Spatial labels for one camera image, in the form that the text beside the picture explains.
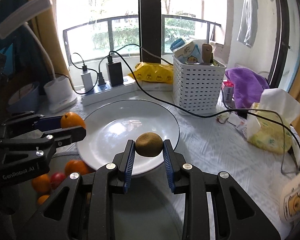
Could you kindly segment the small orange tangerine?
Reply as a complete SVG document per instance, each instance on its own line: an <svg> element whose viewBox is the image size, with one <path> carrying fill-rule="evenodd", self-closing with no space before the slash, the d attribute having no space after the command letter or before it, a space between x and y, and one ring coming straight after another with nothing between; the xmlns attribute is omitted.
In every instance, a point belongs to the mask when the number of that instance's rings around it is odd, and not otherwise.
<svg viewBox="0 0 300 240"><path fill-rule="evenodd" d="M61 117L61 128L81 126L86 128L84 120L74 112L67 112Z"/></svg>

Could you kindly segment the brown kiwi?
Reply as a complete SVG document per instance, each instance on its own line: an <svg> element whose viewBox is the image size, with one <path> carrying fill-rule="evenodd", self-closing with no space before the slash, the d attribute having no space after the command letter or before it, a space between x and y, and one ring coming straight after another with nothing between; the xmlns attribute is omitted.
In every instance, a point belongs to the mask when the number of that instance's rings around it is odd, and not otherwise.
<svg viewBox="0 0 300 240"><path fill-rule="evenodd" d="M162 138L153 132L143 133L135 141L136 152L143 157L156 157L161 153L162 148Z"/></svg>

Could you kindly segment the blue bowl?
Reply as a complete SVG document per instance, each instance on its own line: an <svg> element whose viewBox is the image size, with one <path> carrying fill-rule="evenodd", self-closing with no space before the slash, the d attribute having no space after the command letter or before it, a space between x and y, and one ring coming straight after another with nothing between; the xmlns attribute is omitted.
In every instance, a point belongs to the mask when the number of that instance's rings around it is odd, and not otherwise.
<svg viewBox="0 0 300 240"><path fill-rule="evenodd" d="M25 85L15 92L8 101L9 113L38 111L39 108L39 82Z"/></svg>

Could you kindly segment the white desk lamp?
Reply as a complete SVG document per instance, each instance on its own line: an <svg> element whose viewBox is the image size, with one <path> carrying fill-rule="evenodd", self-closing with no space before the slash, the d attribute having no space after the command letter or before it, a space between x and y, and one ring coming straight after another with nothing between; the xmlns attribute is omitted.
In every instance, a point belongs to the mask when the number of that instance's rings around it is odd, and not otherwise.
<svg viewBox="0 0 300 240"><path fill-rule="evenodd" d="M25 27L38 44L43 55L46 57L51 68L53 80L45 84L44 90L49 101L49 110L51 113L57 113L64 110L77 102L77 96L71 87L70 80L67 76L56 77L52 61L44 49L38 37L29 27L28 21L38 16L42 12L52 7L52 0L30 0L16 11L11 13L0 23L0 39L5 39L19 27Z"/></svg>

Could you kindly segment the white round plate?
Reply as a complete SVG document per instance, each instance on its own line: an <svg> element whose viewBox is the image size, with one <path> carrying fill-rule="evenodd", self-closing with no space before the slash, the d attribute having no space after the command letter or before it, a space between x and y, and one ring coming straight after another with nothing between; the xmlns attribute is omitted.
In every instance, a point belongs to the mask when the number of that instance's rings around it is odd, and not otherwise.
<svg viewBox="0 0 300 240"><path fill-rule="evenodd" d="M128 140L147 132L170 140L176 147L180 127L175 116L165 107L146 100L120 100L104 105L84 120L86 137L77 143L81 159L97 170L123 152Z"/></svg>

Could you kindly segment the small orange on mat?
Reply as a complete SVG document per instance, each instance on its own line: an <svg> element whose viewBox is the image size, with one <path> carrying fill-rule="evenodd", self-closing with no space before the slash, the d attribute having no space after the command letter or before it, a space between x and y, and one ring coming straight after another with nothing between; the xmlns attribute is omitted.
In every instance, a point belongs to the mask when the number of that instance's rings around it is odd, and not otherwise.
<svg viewBox="0 0 300 240"><path fill-rule="evenodd" d="M50 177L48 174L43 174L31 180L31 185L39 194L48 194L51 191Z"/></svg>

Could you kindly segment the red cherry tomato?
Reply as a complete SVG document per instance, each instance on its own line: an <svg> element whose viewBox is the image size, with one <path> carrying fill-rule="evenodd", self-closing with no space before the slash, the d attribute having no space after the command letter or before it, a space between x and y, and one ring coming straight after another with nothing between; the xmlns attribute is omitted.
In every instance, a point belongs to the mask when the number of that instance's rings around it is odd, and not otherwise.
<svg viewBox="0 0 300 240"><path fill-rule="evenodd" d="M66 176L62 172L54 173L50 178L51 189L55 190L65 180Z"/></svg>

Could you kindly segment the grey round mat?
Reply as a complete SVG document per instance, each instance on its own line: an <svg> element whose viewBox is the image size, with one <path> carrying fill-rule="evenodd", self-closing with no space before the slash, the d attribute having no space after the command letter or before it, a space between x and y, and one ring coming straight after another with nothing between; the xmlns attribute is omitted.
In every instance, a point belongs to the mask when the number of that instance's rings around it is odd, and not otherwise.
<svg viewBox="0 0 300 240"><path fill-rule="evenodd" d="M40 206L18 239L181 239L183 197L171 194L164 166L132 178L126 194L115 171L70 175Z"/></svg>

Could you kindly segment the white power strip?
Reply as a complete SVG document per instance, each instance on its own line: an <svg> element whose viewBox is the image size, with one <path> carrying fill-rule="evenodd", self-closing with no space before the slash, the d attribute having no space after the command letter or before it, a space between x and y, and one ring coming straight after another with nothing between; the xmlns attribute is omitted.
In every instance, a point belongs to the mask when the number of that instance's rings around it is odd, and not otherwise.
<svg viewBox="0 0 300 240"><path fill-rule="evenodd" d="M137 91L139 87L135 80L130 76L123 77L123 84L112 87L107 81L103 86L96 86L91 92L81 96L81 103L83 106L88 106L93 103L101 102L110 98L121 96L123 94Z"/></svg>

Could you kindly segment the white charger adapter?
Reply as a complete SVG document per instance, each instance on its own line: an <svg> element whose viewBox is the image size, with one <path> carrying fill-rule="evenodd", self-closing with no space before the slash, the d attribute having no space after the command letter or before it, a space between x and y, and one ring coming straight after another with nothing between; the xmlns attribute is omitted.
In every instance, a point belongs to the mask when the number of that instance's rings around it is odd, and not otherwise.
<svg viewBox="0 0 300 240"><path fill-rule="evenodd" d="M93 88L94 84L92 81L91 72L88 70L85 63L82 66L81 78L82 78L85 92L87 93Z"/></svg>

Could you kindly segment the white perforated basket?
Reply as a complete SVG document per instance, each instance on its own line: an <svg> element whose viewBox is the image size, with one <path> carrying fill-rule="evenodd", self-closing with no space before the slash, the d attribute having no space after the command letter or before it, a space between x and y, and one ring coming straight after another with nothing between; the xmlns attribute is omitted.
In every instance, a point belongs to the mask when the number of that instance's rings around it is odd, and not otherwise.
<svg viewBox="0 0 300 240"><path fill-rule="evenodd" d="M211 65L183 64L173 59L173 102L194 114L216 111L226 67L219 62Z"/></svg>

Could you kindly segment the black charger adapter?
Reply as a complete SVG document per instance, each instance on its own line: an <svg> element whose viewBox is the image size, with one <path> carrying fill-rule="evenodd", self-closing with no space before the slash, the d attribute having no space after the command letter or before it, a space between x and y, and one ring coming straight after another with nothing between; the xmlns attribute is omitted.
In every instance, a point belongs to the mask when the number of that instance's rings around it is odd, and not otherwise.
<svg viewBox="0 0 300 240"><path fill-rule="evenodd" d="M111 55L107 56L108 62L106 63L109 82L112 87L120 86L123 84L123 72L121 62L113 61Z"/></svg>

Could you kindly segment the yellow snack bag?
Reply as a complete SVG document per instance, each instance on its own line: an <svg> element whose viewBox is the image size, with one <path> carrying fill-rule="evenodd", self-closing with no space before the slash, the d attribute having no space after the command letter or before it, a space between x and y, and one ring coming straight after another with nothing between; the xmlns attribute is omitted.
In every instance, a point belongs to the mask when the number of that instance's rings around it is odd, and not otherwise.
<svg viewBox="0 0 300 240"><path fill-rule="evenodd" d="M129 73L128 76L135 76L138 81L173 83L173 66L169 64L140 62L135 66L133 73Z"/></svg>

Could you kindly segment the red white small box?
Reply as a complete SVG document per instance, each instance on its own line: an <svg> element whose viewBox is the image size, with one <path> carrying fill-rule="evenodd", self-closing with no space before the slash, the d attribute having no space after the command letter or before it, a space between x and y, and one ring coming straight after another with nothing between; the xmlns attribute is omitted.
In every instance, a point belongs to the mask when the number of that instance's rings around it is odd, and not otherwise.
<svg viewBox="0 0 300 240"><path fill-rule="evenodd" d="M229 80L223 81L222 92L223 92L224 102L231 103L234 94L234 84Z"/></svg>

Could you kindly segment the yellow tissue pack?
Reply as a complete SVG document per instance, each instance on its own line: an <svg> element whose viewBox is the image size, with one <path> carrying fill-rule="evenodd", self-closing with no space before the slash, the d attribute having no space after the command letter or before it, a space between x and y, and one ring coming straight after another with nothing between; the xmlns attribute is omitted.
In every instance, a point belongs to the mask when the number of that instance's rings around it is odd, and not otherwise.
<svg viewBox="0 0 300 240"><path fill-rule="evenodd" d="M300 115L300 103L280 88L265 89L247 116L247 142L276 154L292 146L290 124Z"/></svg>

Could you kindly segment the purple cloth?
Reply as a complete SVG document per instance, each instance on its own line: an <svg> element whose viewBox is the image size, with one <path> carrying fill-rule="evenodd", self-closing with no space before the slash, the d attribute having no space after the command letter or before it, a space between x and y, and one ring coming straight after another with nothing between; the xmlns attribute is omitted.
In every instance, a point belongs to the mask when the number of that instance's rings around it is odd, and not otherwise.
<svg viewBox="0 0 300 240"><path fill-rule="evenodd" d="M250 108L259 102L269 84L265 77L244 67L231 68L225 71L227 80L234 84L234 102L236 108Z"/></svg>

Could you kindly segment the milk carton in basket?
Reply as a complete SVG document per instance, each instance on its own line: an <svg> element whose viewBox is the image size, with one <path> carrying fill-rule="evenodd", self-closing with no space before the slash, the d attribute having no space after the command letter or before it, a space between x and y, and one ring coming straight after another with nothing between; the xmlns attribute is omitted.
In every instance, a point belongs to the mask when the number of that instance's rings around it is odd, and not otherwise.
<svg viewBox="0 0 300 240"><path fill-rule="evenodd" d="M174 57L182 64L195 64L203 62L198 44L193 41L179 46L173 50L173 53Z"/></svg>

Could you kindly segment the white cup with cartoon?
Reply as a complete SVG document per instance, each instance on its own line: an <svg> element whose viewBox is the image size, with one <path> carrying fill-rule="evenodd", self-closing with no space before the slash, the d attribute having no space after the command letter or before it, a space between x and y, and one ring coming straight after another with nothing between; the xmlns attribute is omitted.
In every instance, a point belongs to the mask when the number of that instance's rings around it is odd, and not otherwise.
<svg viewBox="0 0 300 240"><path fill-rule="evenodd" d="M279 215L283 223L291 223L300 218L300 173L283 188Z"/></svg>

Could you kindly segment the hanging grey garment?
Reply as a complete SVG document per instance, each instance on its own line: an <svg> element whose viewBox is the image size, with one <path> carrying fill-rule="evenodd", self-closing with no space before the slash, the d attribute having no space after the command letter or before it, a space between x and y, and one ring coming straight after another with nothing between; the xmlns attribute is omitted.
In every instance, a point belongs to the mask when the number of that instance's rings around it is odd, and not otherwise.
<svg viewBox="0 0 300 240"><path fill-rule="evenodd" d="M237 41L248 48L254 46L258 31L258 0L243 0Z"/></svg>

